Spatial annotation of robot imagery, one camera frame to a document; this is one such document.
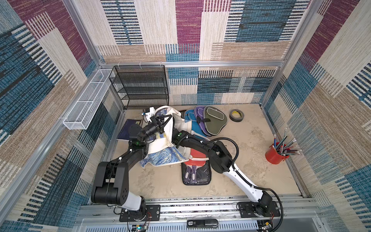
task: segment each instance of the striped fabric wall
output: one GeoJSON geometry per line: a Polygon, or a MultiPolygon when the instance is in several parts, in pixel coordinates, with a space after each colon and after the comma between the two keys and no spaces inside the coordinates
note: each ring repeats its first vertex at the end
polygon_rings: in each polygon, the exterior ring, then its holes
{"type": "Polygon", "coordinates": [[[325,0],[264,107],[332,231],[371,231],[370,9],[325,0]]]}
{"type": "MultiPolygon", "coordinates": [[[[0,0],[0,194],[95,67],[62,0],[0,0]]],[[[0,231],[70,230],[118,115],[107,93],[88,130],[65,130],[0,231]]]]}
{"type": "Polygon", "coordinates": [[[74,0],[105,62],[282,59],[310,0],[74,0]]]}
{"type": "MultiPolygon", "coordinates": [[[[310,2],[73,1],[106,63],[280,60],[310,2]]],[[[169,102],[259,103],[275,70],[276,67],[169,68],[169,102]]]]}
{"type": "Polygon", "coordinates": [[[170,105],[260,103],[275,66],[166,68],[170,105]]]}

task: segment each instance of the tape roll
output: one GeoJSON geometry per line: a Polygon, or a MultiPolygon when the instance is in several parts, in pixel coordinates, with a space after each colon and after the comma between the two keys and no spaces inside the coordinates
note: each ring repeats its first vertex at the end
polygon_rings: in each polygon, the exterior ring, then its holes
{"type": "Polygon", "coordinates": [[[243,112],[240,111],[240,110],[234,109],[234,110],[231,110],[231,111],[229,112],[229,118],[230,118],[232,121],[234,121],[234,122],[240,122],[240,121],[242,121],[242,120],[243,120],[243,117],[245,117],[245,115],[244,115],[243,112]],[[239,117],[235,117],[235,116],[233,116],[233,113],[238,113],[240,116],[239,116],[239,117]]]}

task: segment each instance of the aluminum frame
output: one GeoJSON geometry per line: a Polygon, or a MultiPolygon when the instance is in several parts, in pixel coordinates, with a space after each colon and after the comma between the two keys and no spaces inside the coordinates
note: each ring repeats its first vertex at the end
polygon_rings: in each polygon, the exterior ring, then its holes
{"type": "MultiPolygon", "coordinates": [[[[262,107],[262,112],[263,112],[263,115],[264,115],[264,117],[265,117],[265,120],[266,120],[267,123],[268,123],[268,126],[269,126],[270,130],[272,131],[272,134],[276,134],[276,136],[277,136],[277,138],[279,139],[279,141],[281,141],[281,139],[282,139],[281,136],[280,136],[279,134],[277,134],[277,132],[276,132],[276,130],[274,129],[273,125],[272,125],[271,122],[269,121],[268,116],[267,116],[267,113],[265,112],[265,110],[264,110],[263,107],[262,107]]],[[[302,194],[303,197],[307,198],[308,195],[306,194],[306,192],[305,192],[305,190],[304,190],[304,187],[300,184],[300,181],[299,181],[298,177],[296,176],[296,173],[294,172],[294,170],[293,170],[291,164],[290,164],[289,162],[286,162],[286,164],[287,164],[287,166],[288,166],[288,168],[289,168],[289,170],[290,170],[290,172],[291,172],[292,177],[293,177],[294,180],[295,180],[296,185],[298,186],[298,189],[299,189],[300,193],[302,194]]]]}
{"type": "Polygon", "coordinates": [[[125,118],[125,112],[121,112],[120,116],[118,117],[116,128],[112,134],[111,141],[108,145],[108,149],[106,152],[106,155],[104,156],[103,161],[108,162],[112,159],[112,156],[115,152],[116,146],[117,146],[117,136],[120,133],[121,128],[124,126],[124,118],[125,118]]]}
{"type": "Polygon", "coordinates": [[[282,66],[283,60],[251,61],[179,61],[179,62],[118,62],[101,64],[102,68],[113,68],[120,65],[164,65],[166,68],[199,68],[199,67],[253,67],[282,66]]]}
{"type": "MultiPolygon", "coordinates": [[[[321,210],[313,198],[303,198],[296,194],[279,195],[284,209],[284,219],[312,218],[321,225],[321,210]]],[[[241,218],[236,208],[237,202],[249,201],[247,196],[194,197],[173,199],[148,199],[146,205],[161,205],[158,223],[185,222],[187,218],[215,218],[218,221],[254,221],[257,218],[241,218]]],[[[74,231],[84,231],[86,226],[125,225],[119,222],[119,215],[113,213],[114,207],[104,205],[81,206],[76,218],[74,231]]]]}
{"type": "Polygon", "coordinates": [[[75,24],[77,31],[79,32],[82,41],[84,42],[86,48],[88,49],[88,52],[92,56],[95,64],[97,66],[100,66],[102,64],[102,58],[99,55],[99,52],[96,50],[92,40],[90,39],[89,34],[87,33],[84,24],[82,23],[82,20],[79,16],[79,13],[77,12],[77,8],[75,4],[73,3],[73,0],[62,0],[68,13],[70,14],[73,23],[75,24]]]}

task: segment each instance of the red cup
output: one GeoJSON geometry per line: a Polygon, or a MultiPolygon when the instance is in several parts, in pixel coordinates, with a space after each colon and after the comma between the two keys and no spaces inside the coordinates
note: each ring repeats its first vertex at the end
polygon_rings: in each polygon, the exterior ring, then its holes
{"type": "Polygon", "coordinates": [[[273,144],[270,146],[269,150],[265,153],[265,158],[271,164],[279,164],[282,160],[285,160],[289,157],[289,155],[282,156],[277,153],[276,149],[274,149],[273,144]]]}

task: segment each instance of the clear plastic bag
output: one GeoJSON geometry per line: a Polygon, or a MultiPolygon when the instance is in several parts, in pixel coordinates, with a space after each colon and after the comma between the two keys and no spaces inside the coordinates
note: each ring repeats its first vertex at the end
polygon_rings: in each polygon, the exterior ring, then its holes
{"type": "Polygon", "coordinates": [[[210,162],[207,160],[205,165],[195,169],[194,167],[189,167],[182,163],[182,180],[185,185],[207,185],[211,181],[211,166],[210,162]]]}

